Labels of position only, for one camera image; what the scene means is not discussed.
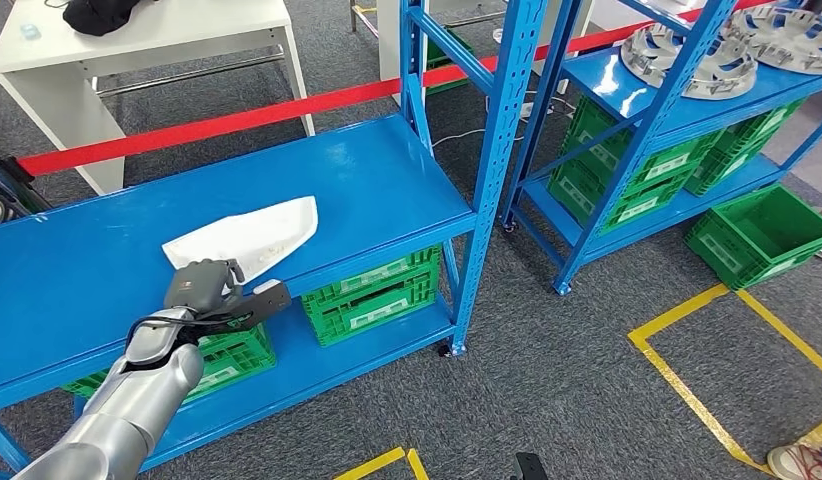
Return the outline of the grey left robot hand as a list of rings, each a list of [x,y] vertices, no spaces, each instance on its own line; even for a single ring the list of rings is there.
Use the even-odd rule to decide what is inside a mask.
[[[208,313],[240,299],[244,282],[243,270],[236,259],[191,261],[176,270],[163,306],[185,307],[196,314]]]

